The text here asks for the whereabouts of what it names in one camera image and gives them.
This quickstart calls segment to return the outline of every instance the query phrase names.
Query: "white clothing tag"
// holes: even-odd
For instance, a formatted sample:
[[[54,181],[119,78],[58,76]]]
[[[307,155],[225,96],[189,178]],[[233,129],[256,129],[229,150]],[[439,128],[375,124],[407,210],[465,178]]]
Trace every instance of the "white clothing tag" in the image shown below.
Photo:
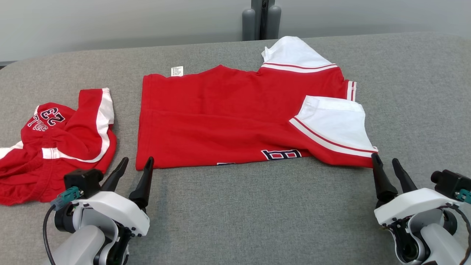
[[[183,76],[183,66],[172,67],[171,76]]]

